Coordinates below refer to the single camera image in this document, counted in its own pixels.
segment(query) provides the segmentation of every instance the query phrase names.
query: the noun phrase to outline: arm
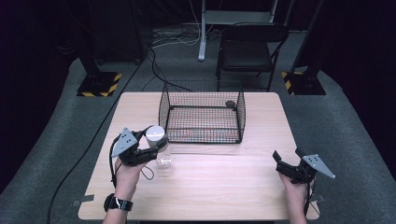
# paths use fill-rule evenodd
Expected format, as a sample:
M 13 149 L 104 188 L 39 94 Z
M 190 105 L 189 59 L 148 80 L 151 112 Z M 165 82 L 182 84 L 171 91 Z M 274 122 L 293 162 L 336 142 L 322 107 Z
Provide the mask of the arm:
M 291 224 L 306 224 L 304 203 L 306 198 L 305 184 L 292 184 L 290 179 L 279 173 L 279 177 L 285 186 L 286 206 Z
M 119 167 L 121 161 L 117 158 L 115 167 Z M 114 197 L 122 200 L 131 201 L 136 191 L 136 184 L 139 180 L 140 171 L 146 163 L 139 164 L 137 166 L 125 166 L 122 165 L 117 171 L 117 186 L 114 192 Z M 127 211 L 120 209 L 108 209 L 105 216 L 104 224 L 107 223 L 120 223 L 124 224 L 128 216 Z

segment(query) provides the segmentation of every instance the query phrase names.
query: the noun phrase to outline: chair seat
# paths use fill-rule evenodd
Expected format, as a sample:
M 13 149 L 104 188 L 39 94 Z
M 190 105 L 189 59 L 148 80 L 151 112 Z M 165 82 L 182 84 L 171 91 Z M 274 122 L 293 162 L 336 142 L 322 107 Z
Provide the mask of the chair seat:
M 241 71 L 271 71 L 273 63 L 265 43 L 226 41 L 223 45 L 222 69 Z

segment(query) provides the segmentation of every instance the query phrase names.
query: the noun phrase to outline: chair backrest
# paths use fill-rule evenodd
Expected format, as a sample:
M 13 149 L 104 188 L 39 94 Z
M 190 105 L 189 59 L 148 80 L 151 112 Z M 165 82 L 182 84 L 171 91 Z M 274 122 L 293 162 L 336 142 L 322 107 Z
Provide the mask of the chair backrest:
M 289 29 L 275 22 L 241 22 L 224 29 L 221 42 L 253 41 L 253 42 L 284 42 L 289 36 Z

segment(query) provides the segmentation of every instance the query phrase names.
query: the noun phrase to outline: stand base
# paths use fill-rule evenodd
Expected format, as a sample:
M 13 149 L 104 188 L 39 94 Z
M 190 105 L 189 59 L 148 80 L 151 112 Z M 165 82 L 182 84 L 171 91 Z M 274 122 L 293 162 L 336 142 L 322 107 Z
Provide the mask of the stand base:
M 119 84 L 121 74 L 101 72 L 98 77 L 86 76 L 78 88 L 77 96 L 111 96 Z
M 286 89 L 290 95 L 326 95 L 316 77 L 304 76 L 304 73 L 282 72 Z

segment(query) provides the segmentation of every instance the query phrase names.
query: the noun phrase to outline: white desk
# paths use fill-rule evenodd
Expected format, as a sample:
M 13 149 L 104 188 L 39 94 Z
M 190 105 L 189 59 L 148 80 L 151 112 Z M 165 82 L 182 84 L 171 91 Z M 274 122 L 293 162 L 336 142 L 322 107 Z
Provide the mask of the white desk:
M 201 45 L 199 48 L 198 61 L 205 60 L 206 52 L 206 25 L 207 24 L 235 24 L 238 22 L 272 22 L 275 16 L 277 0 L 273 0 L 270 12 L 246 12 L 246 11 L 216 11 L 206 10 L 206 2 L 202 0 L 201 20 Z
M 108 154 L 124 127 L 141 131 L 158 123 L 160 92 L 126 92 L 119 101 L 92 173 L 78 216 L 103 219 L 103 203 L 114 192 Z M 285 190 L 272 154 L 298 164 L 300 158 L 279 97 L 246 92 L 246 128 L 241 144 L 170 144 L 172 166 L 162 172 L 150 161 L 152 180 L 140 176 L 131 220 L 282 220 L 288 219 Z M 148 147 L 142 138 L 140 148 Z M 308 218 L 318 218 L 309 209 Z

